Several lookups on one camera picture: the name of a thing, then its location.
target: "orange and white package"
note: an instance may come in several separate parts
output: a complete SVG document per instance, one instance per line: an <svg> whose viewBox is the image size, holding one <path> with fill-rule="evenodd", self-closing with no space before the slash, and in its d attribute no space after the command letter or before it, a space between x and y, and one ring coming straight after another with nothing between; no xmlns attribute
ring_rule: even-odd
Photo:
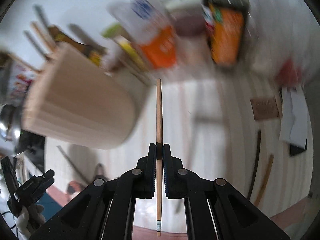
<svg viewBox="0 0 320 240"><path fill-rule="evenodd" d="M130 34L155 69L176 63L174 30L158 0L115 2L108 11Z"/></svg>

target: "white paper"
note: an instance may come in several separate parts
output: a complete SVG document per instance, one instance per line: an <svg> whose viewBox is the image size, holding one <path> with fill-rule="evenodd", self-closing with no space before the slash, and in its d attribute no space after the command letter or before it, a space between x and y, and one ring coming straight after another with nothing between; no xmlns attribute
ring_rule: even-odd
<svg viewBox="0 0 320 240"><path fill-rule="evenodd" d="M308 133L308 107L302 88L282 88L282 99L280 140L304 148Z"/></svg>

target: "wooden container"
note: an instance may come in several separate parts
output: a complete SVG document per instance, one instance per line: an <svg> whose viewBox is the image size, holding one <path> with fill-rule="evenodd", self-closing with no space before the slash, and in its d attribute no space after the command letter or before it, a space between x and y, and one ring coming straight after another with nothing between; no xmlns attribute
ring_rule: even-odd
<svg viewBox="0 0 320 240"><path fill-rule="evenodd" d="M136 121L128 93L70 44L55 54L28 92L23 128L99 149L121 144Z"/></svg>

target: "striped table surface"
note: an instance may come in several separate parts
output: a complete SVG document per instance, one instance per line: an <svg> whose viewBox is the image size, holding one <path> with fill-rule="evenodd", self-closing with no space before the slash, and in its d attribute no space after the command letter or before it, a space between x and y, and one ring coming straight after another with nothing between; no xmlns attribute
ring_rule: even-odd
<svg viewBox="0 0 320 240"><path fill-rule="evenodd" d="M257 132L261 130L259 165L251 202L257 198L268 159L274 155L269 181L258 208L272 217L308 195L313 141L308 120L308 150L290 157L286 143L279 141L281 119L255 121L250 99L276 97L272 82L252 73L220 74L206 79L163 82L163 141L172 156L181 158L185 168L201 178L225 178L247 196L256 156ZM55 171L54 185L66 191L71 180L82 182L57 149L61 145L73 163L88 179L93 179L97 163L105 165L109 179L134 168L138 158L148 154L156 141L156 87L150 88L144 107L130 137L112 150L71 145L46 139L45 168ZM179 200L168 200L163 193L162 230L186 232L184 208L176 212ZM156 229L156 199L137 200L134 224Z"/></svg>

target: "brown square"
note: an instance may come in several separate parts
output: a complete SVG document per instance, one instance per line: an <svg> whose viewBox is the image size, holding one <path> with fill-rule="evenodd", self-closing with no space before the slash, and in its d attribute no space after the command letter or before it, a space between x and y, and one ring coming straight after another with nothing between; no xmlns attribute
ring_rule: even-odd
<svg viewBox="0 0 320 240"><path fill-rule="evenodd" d="M276 98L250 99L255 120L265 120L279 117Z"/></svg>

